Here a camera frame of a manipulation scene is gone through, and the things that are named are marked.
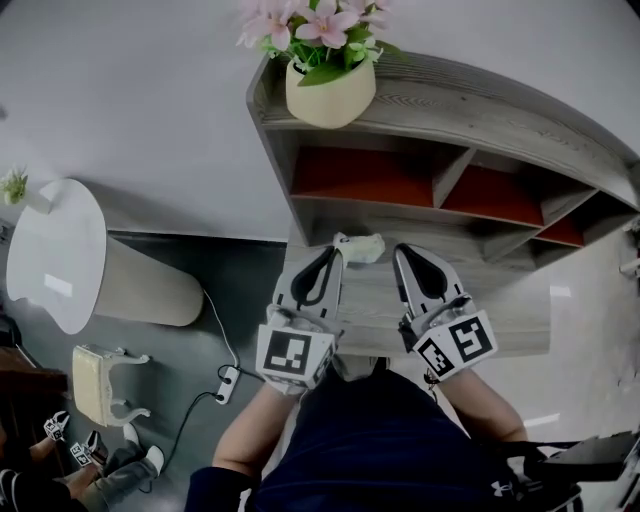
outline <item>red shelf panel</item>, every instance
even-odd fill
[[[564,217],[563,219],[560,219],[535,238],[538,240],[546,240],[548,242],[559,242],[576,247],[584,247],[584,238],[582,233],[571,217]]]
[[[536,227],[544,225],[538,200],[517,175],[483,167],[466,168],[442,209]]]
[[[301,148],[291,194],[433,207],[424,160],[386,151]]]

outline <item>flower pot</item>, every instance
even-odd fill
[[[350,73],[322,85],[299,87],[304,75],[287,66],[287,108],[291,115],[320,128],[342,128],[362,114],[376,94],[373,62],[364,60]]]

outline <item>white logo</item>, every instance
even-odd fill
[[[491,484],[491,487],[496,490],[493,495],[497,496],[498,498],[502,498],[504,496],[504,493],[506,492],[508,492],[509,494],[513,494],[513,485],[510,483],[507,485],[500,485],[500,482],[493,482]]]

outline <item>pink flower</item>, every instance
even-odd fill
[[[393,0],[376,0],[376,7],[381,11],[391,12]]]
[[[242,27],[238,44],[252,47],[260,39],[271,36],[271,44],[281,52],[289,48],[291,32],[289,18],[298,7],[299,0],[262,0],[255,17]]]
[[[389,25],[387,13],[391,0],[376,0],[376,8],[373,12],[366,14],[367,9],[374,3],[374,0],[344,0],[340,6],[345,12],[354,12],[360,17],[360,21],[371,23],[378,28],[387,28]]]
[[[337,10],[336,0],[320,0],[315,12],[308,7],[300,7],[298,12],[309,23],[298,27],[296,37],[306,40],[320,38],[329,48],[342,48],[347,44],[344,31],[358,23],[358,15],[354,12],[336,13]]]

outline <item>white wall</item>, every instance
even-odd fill
[[[389,41],[525,82],[640,153],[640,20],[624,0],[396,4]],[[245,107],[259,55],[235,47],[234,5],[14,0],[0,17],[0,168],[82,179],[116,229],[285,238]]]

